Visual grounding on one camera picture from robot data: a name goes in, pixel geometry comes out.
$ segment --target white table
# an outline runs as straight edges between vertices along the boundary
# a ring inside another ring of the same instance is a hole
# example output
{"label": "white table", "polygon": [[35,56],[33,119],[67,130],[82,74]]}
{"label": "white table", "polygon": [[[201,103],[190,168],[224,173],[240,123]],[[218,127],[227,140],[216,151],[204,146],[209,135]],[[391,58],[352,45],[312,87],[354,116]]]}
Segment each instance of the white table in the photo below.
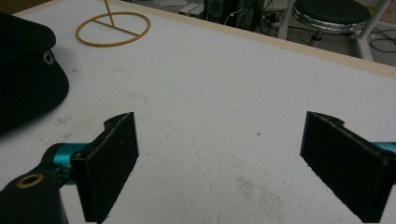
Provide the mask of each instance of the white table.
{"label": "white table", "polygon": [[[106,119],[134,111],[140,158],[106,224],[361,223],[300,157],[305,113],[394,141],[395,68],[115,4],[148,16],[148,34],[110,49],[80,44],[77,27],[105,12],[95,0],[19,14],[56,34],[70,92],[44,118],[1,136],[0,188],[52,144],[91,142]],[[394,191],[381,223],[396,220]],[[61,193],[69,223],[83,223],[76,188]]]}

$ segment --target gray floor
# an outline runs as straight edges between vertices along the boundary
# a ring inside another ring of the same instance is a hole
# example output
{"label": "gray floor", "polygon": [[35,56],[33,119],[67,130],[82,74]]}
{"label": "gray floor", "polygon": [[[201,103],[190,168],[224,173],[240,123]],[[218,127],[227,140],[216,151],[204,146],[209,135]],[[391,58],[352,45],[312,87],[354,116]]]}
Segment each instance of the gray floor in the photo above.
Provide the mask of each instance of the gray floor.
{"label": "gray floor", "polygon": [[[160,0],[124,0],[124,1],[132,2],[132,3],[146,6],[146,7],[154,7],[154,8],[158,8],[161,10],[174,12],[174,13],[178,13],[178,11],[181,8],[183,8],[187,5],[187,4],[181,4],[178,6],[166,6],[165,7],[165,6],[161,6],[159,4]],[[183,1],[185,3],[188,3],[188,2],[194,2],[194,3],[198,3],[198,4],[204,3],[204,0],[175,0],[173,2],[183,2]],[[309,43],[311,36],[313,35],[313,32],[307,31],[305,29],[301,29],[301,28],[307,28],[307,27],[304,27],[297,21],[291,21],[290,26],[294,27],[294,28],[289,29],[288,40],[295,42],[295,43],[307,45]],[[378,28],[379,30],[396,29],[396,24],[380,22],[379,24],[376,25],[376,28]],[[267,26],[263,21],[262,21],[262,29],[268,35],[276,36],[276,29]],[[256,29],[256,32],[257,33],[261,32],[260,27],[258,27],[258,29]],[[387,35],[389,35],[392,38],[396,38],[396,31],[387,32]],[[378,38],[382,38],[382,37],[380,35],[372,34],[368,38],[368,41],[371,41],[373,39],[378,39]],[[391,41],[375,41],[374,44],[378,49],[387,50],[387,51],[396,50],[395,43],[391,42]],[[319,45],[319,48],[356,57],[357,52],[355,50],[354,45],[355,44],[354,44],[353,39],[348,36],[324,34],[322,36],[322,41]],[[396,67],[396,53],[381,52],[381,51],[379,51],[377,49],[373,49],[373,48],[371,48],[371,52],[372,52],[375,62],[383,63],[383,64],[387,64],[387,65]]]}

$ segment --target yellow wire stand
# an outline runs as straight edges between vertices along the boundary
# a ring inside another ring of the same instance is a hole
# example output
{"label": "yellow wire stand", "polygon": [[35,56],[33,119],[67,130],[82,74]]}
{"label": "yellow wire stand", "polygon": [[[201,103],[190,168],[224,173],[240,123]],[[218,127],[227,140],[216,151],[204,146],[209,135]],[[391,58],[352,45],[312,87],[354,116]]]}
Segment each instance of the yellow wire stand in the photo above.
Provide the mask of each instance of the yellow wire stand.
{"label": "yellow wire stand", "polygon": [[[139,14],[139,13],[128,12],[128,11],[111,12],[111,11],[110,11],[110,7],[108,6],[107,0],[105,0],[105,5],[106,5],[107,13],[102,14],[102,15],[99,15],[99,16],[92,17],[92,18],[90,18],[89,20],[84,21],[84,22],[77,28],[77,30],[76,30],[76,37],[77,37],[77,39],[78,39],[81,43],[86,44],[86,45],[89,45],[89,46],[93,46],[93,47],[100,47],[100,48],[115,47],[115,46],[124,45],[124,44],[131,43],[131,42],[133,42],[133,41],[136,41],[137,39],[141,38],[143,35],[145,35],[145,34],[149,31],[150,22],[149,22],[149,18],[147,18],[146,16],[144,16],[144,15],[142,15],[142,14]],[[139,18],[143,19],[144,21],[146,21],[147,27],[146,27],[146,29],[145,29],[142,33],[140,33],[140,34],[137,34],[137,33],[134,33],[134,32],[132,32],[132,31],[128,31],[128,30],[122,29],[122,28],[120,28],[120,27],[118,27],[118,26],[115,25],[114,20],[113,20],[113,15],[131,15],[131,16],[139,17]],[[110,21],[111,21],[111,24],[107,24],[107,23],[105,23],[105,22],[102,22],[102,21],[99,21],[99,20],[98,20],[98,19],[103,18],[103,17],[109,17],[109,18],[110,18]],[[89,42],[89,41],[87,41],[87,40],[84,40],[84,39],[82,39],[82,38],[79,36],[79,32],[82,30],[82,28],[83,28],[85,25],[87,25],[88,23],[90,23],[90,22],[92,22],[92,21],[93,21],[93,22],[96,22],[96,23],[99,23],[99,24],[101,24],[101,25],[110,27],[110,28],[112,28],[112,29],[115,29],[115,30],[124,32],[124,33],[126,33],[126,34],[129,34],[129,35],[132,36],[132,38],[127,39],[127,40],[124,40],[124,41],[121,41],[121,42],[116,42],[116,43],[105,43],[105,44],[102,44],[102,43],[92,43],[92,42]]]}

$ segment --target yellow hoop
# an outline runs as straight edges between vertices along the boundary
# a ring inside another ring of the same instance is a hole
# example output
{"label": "yellow hoop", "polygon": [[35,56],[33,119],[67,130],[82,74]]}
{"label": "yellow hoop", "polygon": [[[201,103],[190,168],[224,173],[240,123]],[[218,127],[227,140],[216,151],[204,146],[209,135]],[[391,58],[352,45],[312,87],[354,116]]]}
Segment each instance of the yellow hoop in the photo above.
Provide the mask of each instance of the yellow hoop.
{"label": "yellow hoop", "polygon": [[[136,33],[134,33],[134,32],[124,30],[124,29],[122,29],[122,28],[117,27],[117,26],[114,25],[114,21],[112,20],[112,17],[111,17],[112,15],[132,15],[132,16],[140,17],[140,18],[142,18],[143,20],[146,21],[147,27],[146,27],[146,29],[145,29],[141,34],[136,34]],[[103,18],[103,17],[109,17],[109,18],[111,19],[111,24],[107,24],[107,23],[105,23],[105,22],[102,22],[102,21],[98,21],[98,20],[97,20],[97,19],[100,19],[100,18]],[[86,24],[90,23],[91,21],[97,22],[97,23],[99,23],[99,24],[101,24],[101,25],[110,27],[110,28],[115,29],[115,30],[118,30],[118,31],[122,31],[122,32],[124,32],[124,33],[126,33],[126,34],[133,35],[134,37],[131,38],[131,39],[128,39],[128,40],[121,41],[121,42],[108,43],[108,44],[92,43],[92,42],[83,40],[83,39],[79,36],[79,32],[81,31],[81,29],[82,29]],[[150,27],[149,18],[147,18],[146,16],[144,16],[144,15],[142,15],[142,14],[135,13],[135,12],[127,12],[127,11],[122,11],[122,12],[109,12],[109,13],[106,13],[106,14],[102,14],[102,15],[99,15],[99,16],[92,17],[92,18],[90,18],[89,20],[84,21],[84,22],[77,28],[77,30],[76,30],[76,37],[77,37],[77,39],[78,39],[81,43],[83,43],[83,44],[86,44],[86,45],[89,45],[89,46],[93,46],[93,47],[108,48],[108,47],[115,47],[115,46],[124,45],[124,44],[131,43],[131,42],[133,42],[133,41],[136,41],[137,39],[139,39],[140,37],[142,37],[143,35],[145,35],[145,34],[149,31],[149,27]]]}

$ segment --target black hat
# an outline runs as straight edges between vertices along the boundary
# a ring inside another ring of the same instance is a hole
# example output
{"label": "black hat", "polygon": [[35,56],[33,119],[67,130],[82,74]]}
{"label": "black hat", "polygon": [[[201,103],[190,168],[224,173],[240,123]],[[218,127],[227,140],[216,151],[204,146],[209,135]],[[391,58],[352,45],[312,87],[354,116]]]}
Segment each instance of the black hat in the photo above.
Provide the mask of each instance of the black hat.
{"label": "black hat", "polygon": [[0,134],[49,112],[69,83],[50,28],[0,12]]}

